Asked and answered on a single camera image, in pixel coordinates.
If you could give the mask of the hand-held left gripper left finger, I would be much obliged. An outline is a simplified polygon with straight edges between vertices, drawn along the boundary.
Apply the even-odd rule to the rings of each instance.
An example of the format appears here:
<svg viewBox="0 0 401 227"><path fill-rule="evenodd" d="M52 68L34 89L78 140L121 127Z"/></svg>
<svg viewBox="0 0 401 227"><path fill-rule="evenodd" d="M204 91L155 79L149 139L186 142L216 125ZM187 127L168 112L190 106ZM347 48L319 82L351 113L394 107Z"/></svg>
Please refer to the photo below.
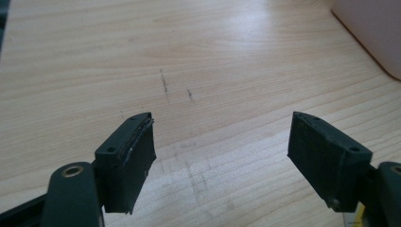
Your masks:
<svg viewBox="0 0 401 227"><path fill-rule="evenodd" d="M132 213L157 156L151 113L124 121L96 150L100 200L107 213Z"/></svg>

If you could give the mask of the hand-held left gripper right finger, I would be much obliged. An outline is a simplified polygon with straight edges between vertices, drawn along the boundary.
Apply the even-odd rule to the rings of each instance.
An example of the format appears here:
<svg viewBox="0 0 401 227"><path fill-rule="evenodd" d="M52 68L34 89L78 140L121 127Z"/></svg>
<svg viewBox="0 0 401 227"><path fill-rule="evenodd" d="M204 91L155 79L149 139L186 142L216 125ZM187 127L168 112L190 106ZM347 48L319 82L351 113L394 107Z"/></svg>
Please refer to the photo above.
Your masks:
<svg viewBox="0 0 401 227"><path fill-rule="evenodd" d="M293 114L288 158L334 211L356 210L357 184L372 157L371 151L319 117Z"/></svg>

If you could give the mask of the pink storage box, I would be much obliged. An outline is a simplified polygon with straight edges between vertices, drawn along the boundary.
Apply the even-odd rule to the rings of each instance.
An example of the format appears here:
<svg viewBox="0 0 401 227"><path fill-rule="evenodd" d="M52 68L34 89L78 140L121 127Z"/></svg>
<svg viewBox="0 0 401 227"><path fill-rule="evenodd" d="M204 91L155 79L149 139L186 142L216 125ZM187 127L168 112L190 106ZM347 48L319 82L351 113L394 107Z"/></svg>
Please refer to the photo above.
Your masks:
<svg viewBox="0 0 401 227"><path fill-rule="evenodd" d="M375 60L401 80L401 0L336 0L332 11Z"/></svg>

